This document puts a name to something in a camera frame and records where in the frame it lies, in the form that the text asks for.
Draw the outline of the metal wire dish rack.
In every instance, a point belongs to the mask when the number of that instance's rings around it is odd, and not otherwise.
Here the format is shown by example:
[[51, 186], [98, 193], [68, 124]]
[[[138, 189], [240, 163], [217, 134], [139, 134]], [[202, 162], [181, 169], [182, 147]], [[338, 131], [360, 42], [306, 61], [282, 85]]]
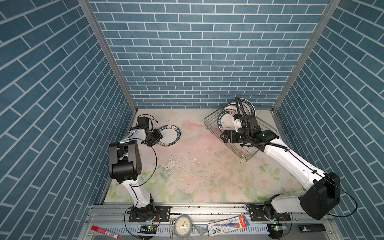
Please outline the metal wire dish rack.
[[233, 101], [206, 116], [204, 124], [209, 132], [246, 162], [260, 150], [253, 147], [246, 139], [245, 116], [254, 116], [251, 119], [257, 121], [257, 130], [271, 130], [275, 134], [278, 131], [275, 127], [257, 117], [256, 110], [250, 102], [245, 99], [242, 99], [241, 102], [245, 110], [244, 114], [238, 113], [240, 108]]

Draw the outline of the green rim plate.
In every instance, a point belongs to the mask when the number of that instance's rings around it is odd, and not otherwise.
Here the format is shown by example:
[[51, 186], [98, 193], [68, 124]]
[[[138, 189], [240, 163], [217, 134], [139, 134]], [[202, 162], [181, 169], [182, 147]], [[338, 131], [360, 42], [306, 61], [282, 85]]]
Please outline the green rim plate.
[[181, 139], [181, 130], [175, 125], [162, 126], [159, 128], [159, 132], [163, 136], [158, 142], [160, 146], [173, 146]]
[[244, 116], [247, 112], [243, 110], [240, 106], [238, 106], [236, 103], [231, 103], [225, 106], [224, 112], [228, 112], [230, 115], [241, 115]]

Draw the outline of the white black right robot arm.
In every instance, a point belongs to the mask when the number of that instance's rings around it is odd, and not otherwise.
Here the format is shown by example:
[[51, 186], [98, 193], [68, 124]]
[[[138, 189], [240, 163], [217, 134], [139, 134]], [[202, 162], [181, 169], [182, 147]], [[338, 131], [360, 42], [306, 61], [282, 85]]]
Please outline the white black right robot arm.
[[274, 221], [285, 213], [305, 213], [320, 220], [340, 203], [340, 177], [333, 172], [327, 174], [304, 160], [271, 130], [225, 130], [220, 137], [226, 144], [258, 148], [280, 163], [304, 188], [302, 193], [277, 194], [265, 201], [263, 211], [266, 219]]

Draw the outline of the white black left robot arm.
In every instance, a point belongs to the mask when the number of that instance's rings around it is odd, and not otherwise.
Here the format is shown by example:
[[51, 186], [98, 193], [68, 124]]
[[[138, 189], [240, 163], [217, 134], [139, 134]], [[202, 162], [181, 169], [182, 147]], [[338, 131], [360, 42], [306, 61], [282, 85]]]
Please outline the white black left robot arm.
[[162, 138], [159, 130], [136, 128], [124, 139], [108, 146], [109, 175], [127, 189], [133, 198], [133, 207], [129, 209], [130, 222], [150, 222], [160, 218], [153, 197], [140, 178], [143, 165], [139, 144], [153, 149]]

